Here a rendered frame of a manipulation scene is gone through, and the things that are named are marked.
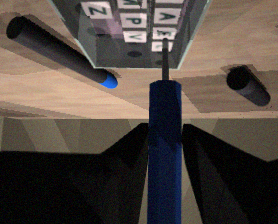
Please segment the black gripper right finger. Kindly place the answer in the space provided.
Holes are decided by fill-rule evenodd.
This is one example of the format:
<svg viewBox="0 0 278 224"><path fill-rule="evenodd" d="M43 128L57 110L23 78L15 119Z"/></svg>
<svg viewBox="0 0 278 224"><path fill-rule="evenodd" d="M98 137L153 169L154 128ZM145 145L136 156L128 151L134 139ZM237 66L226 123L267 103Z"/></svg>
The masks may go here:
<svg viewBox="0 0 278 224"><path fill-rule="evenodd" d="M202 224L278 224L278 159L263 161L192 125L182 147Z"/></svg>

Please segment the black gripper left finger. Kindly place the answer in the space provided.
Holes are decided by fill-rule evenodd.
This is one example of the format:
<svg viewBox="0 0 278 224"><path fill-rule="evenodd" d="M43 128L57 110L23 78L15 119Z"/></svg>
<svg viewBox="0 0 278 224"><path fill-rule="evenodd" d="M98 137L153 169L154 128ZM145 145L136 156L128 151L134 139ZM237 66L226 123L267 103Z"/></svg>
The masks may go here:
<svg viewBox="0 0 278 224"><path fill-rule="evenodd" d="M99 216L138 224L148 166L149 124L100 154L0 152L0 210Z"/></svg>

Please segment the blue stylus with grey tip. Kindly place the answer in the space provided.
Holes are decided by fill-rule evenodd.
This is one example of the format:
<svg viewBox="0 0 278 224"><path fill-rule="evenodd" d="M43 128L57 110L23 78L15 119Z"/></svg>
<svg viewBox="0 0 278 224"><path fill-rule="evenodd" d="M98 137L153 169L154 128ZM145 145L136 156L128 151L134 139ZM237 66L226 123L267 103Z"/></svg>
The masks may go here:
<svg viewBox="0 0 278 224"><path fill-rule="evenodd" d="M147 224L181 224L181 184L182 85L162 48L162 80L149 85Z"/></svg>

